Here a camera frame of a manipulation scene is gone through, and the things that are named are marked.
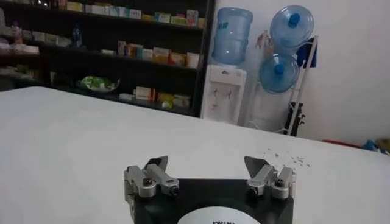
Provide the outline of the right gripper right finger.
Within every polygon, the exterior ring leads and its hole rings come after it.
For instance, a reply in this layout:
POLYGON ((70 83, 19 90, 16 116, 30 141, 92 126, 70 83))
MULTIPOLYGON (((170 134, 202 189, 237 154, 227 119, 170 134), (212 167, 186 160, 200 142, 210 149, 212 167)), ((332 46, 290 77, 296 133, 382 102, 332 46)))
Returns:
POLYGON ((251 198, 262 197, 268 188, 272 198, 286 200, 295 197, 296 173, 292 168, 284 167, 278 172, 266 160, 251 156, 245 156, 244 163, 250 175, 247 186, 251 198))

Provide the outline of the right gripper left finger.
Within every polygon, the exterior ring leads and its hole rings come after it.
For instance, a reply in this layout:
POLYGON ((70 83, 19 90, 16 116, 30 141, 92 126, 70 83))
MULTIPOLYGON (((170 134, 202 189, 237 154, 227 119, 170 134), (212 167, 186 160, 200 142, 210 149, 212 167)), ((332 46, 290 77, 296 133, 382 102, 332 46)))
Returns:
POLYGON ((168 156, 150 159, 141 169, 128 166, 124 171, 124 199, 130 203, 136 196, 152 198, 157 190, 164 195, 175 197, 179 193, 179 180, 166 173, 168 156))

